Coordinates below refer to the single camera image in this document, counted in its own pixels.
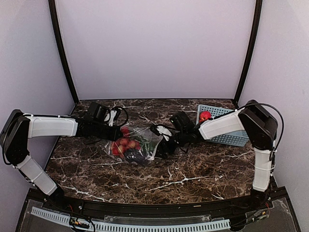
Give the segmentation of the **clear zip top bag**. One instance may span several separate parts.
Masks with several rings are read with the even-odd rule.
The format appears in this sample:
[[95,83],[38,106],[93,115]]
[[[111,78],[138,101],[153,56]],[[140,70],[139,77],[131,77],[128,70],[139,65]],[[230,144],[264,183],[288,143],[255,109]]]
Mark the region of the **clear zip top bag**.
[[155,159],[160,142],[169,141],[172,133],[164,126],[127,127],[120,129],[122,136],[107,141],[104,152],[118,162],[148,166]]

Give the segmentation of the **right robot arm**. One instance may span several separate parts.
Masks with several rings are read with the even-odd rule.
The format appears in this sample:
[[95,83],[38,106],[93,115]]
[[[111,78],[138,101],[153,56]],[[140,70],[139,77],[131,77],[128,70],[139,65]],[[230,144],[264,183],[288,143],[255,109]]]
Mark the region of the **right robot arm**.
[[256,190],[247,198],[246,205],[251,210],[256,210],[265,202],[262,192],[269,186],[275,167],[275,153],[282,139],[277,134],[278,122],[267,111],[268,107],[269,104],[250,100],[238,109],[198,124],[194,124],[185,112],[179,111],[170,119],[173,128],[162,124],[151,126],[155,135],[163,136],[155,155],[165,159],[178,147],[197,144],[231,132],[245,131],[255,152],[253,189]]

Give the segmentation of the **green fake avocado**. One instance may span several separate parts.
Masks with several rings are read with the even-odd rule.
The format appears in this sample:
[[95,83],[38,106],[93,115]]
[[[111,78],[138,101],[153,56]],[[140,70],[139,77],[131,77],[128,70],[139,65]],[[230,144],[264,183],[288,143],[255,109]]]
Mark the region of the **green fake avocado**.
[[157,136],[150,138],[139,136],[137,140],[140,143],[141,151],[145,154],[150,154],[154,152],[156,146],[158,145],[161,139],[160,137]]

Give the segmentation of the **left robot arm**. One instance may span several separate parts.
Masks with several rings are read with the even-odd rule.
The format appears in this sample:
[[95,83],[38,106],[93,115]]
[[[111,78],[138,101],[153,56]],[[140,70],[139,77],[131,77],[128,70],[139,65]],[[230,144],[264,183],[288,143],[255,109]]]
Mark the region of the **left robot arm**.
[[6,165],[12,165],[43,194],[58,211],[68,207],[62,188],[34,160],[28,140],[36,137],[96,137],[116,141],[122,137],[121,127],[114,125],[118,112],[98,103],[91,103],[84,117],[47,116],[23,113],[14,109],[1,133],[0,146]]

